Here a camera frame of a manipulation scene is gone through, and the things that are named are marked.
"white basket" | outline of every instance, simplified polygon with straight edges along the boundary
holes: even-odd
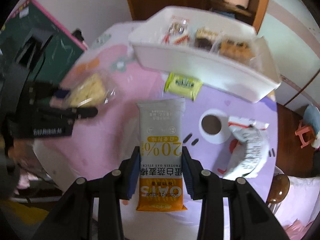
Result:
[[[201,49],[160,44],[172,16],[189,19],[188,28],[207,27],[213,32],[252,40],[258,49],[262,71]],[[254,28],[220,14],[185,7],[162,9],[129,35],[129,42],[142,66],[200,79],[204,84],[235,94],[253,103],[264,98],[281,83],[265,39],[257,38]]]

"protein oat stick package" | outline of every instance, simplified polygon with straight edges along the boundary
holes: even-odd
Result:
[[[181,211],[181,117],[185,99],[145,101],[140,109],[139,211]]]

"cartoon patterned tabletop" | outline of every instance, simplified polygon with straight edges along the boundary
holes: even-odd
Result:
[[[103,177],[129,158],[133,147],[139,145],[137,101],[144,99],[174,98],[163,93],[168,76],[165,73],[141,68],[133,57],[128,34],[140,23],[113,25],[105,31],[72,68],[62,86],[68,86],[84,69],[106,69],[111,73],[119,90],[118,97],[107,105],[107,110],[92,120],[77,121],[70,138],[47,139],[44,145],[60,152],[76,176],[90,179]],[[227,168],[236,140],[228,129],[228,116],[234,115],[269,123],[267,129],[273,154],[249,183],[265,201],[271,185],[276,162],[277,108],[274,94],[251,104],[229,94],[203,86],[196,100],[186,99],[182,118],[184,145],[191,157],[199,160],[205,169],[222,175]],[[216,116],[221,129],[205,131],[202,119]],[[181,212],[138,212],[138,190],[129,205],[121,204],[124,235],[130,240],[194,240],[196,239],[201,201],[192,201],[184,188]],[[228,235],[228,219],[225,222]]]

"yellow-green wrapper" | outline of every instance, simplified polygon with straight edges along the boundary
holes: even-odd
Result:
[[[202,84],[203,83],[196,78],[170,73],[164,86],[164,92],[171,92],[180,96],[188,97],[194,101],[202,87]]]

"wall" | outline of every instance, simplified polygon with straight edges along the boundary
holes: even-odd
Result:
[[[114,23],[132,20],[127,0],[37,1],[69,31],[80,28],[88,45]]]
[[[301,0],[269,0],[258,36],[264,36],[282,74],[276,90],[279,103],[288,102],[320,68],[320,28]],[[287,107],[320,104],[320,76]]]

